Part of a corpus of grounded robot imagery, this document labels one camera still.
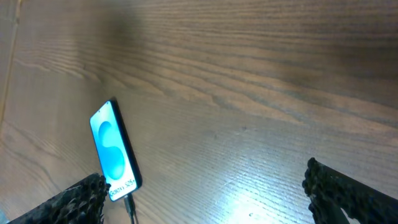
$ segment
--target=phone screen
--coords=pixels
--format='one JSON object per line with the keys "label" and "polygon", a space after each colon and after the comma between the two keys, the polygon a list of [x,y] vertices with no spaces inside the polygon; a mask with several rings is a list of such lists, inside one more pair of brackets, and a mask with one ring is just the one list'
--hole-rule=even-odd
{"label": "phone screen", "polygon": [[118,124],[118,111],[107,101],[91,118],[90,126],[106,182],[111,184],[109,197],[115,201],[137,189],[123,131]]}

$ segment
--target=phone wallpaper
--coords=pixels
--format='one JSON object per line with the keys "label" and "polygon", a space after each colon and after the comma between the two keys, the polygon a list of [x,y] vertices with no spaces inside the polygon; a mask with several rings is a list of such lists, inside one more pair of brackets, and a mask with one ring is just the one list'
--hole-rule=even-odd
{"label": "phone wallpaper", "polygon": [[111,184],[109,196],[117,200],[137,187],[111,102],[107,101],[90,119],[99,161]]}

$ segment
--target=blue circle on screen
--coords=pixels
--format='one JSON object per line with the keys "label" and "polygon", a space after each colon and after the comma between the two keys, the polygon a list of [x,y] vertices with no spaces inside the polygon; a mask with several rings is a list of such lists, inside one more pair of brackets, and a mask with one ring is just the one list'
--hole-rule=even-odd
{"label": "blue circle on screen", "polygon": [[104,170],[104,174],[114,180],[118,180],[124,173],[124,157],[120,148],[115,145],[121,145],[122,139],[111,123],[104,121],[98,130],[99,158]]}

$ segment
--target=black cable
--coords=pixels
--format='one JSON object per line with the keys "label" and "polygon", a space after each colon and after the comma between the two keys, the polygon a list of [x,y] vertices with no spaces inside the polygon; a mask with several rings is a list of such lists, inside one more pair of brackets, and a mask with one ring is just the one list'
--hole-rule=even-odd
{"label": "black cable", "polygon": [[134,204],[131,193],[124,196],[124,205],[126,206],[126,210],[130,216],[131,224],[134,224],[134,218],[137,220],[138,224],[138,219],[136,215],[136,204]]}

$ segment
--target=wooden table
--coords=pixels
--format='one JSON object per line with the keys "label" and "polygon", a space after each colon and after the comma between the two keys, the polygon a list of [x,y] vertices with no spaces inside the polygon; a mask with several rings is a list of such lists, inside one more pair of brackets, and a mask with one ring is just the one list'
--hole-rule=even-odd
{"label": "wooden table", "polygon": [[397,1],[0,1],[10,219],[101,172],[88,120],[111,96],[141,224],[311,223],[311,157],[398,198]]}

